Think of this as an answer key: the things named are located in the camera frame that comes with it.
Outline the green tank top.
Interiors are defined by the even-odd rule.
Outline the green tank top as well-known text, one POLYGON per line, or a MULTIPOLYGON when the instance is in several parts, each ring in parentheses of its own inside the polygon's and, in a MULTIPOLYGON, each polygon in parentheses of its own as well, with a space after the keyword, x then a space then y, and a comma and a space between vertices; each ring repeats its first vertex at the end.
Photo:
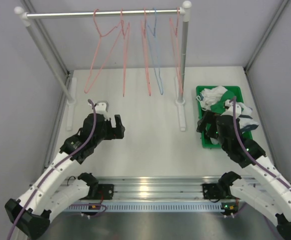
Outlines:
POLYGON ((226 111, 226 102, 232 100, 235 94, 227 90, 215 104, 210 106, 210 110, 216 114, 223 114, 226 111))

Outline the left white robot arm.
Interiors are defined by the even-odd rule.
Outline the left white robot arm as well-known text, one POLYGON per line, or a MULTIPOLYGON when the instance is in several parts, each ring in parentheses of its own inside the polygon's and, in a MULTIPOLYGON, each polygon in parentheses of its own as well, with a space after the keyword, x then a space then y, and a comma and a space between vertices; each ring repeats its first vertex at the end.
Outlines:
POLYGON ((9 199, 4 208, 13 227, 31 240, 40 238, 52 221, 81 199, 93 199, 99 193, 99 181, 91 173, 81 173, 75 181, 58 190, 66 177, 94 153, 102 141, 121 140, 125 127, 120 115, 115 126, 103 114, 91 113, 78 132, 68 137, 50 166, 18 199, 9 199))

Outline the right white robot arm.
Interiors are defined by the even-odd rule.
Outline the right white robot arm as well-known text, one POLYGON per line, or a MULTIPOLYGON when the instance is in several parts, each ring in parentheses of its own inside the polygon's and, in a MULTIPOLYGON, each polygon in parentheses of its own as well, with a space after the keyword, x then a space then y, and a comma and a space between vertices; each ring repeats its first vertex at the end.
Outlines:
POLYGON ((219 142, 221 149, 262 186, 252 187, 237 173, 224 173, 218 180, 219 199, 243 200, 266 217, 285 240, 291 240, 291 184, 281 175, 262 147, 240 131, 239 120, 232 114, 210 110, 197 122, 197 132, 219 142))

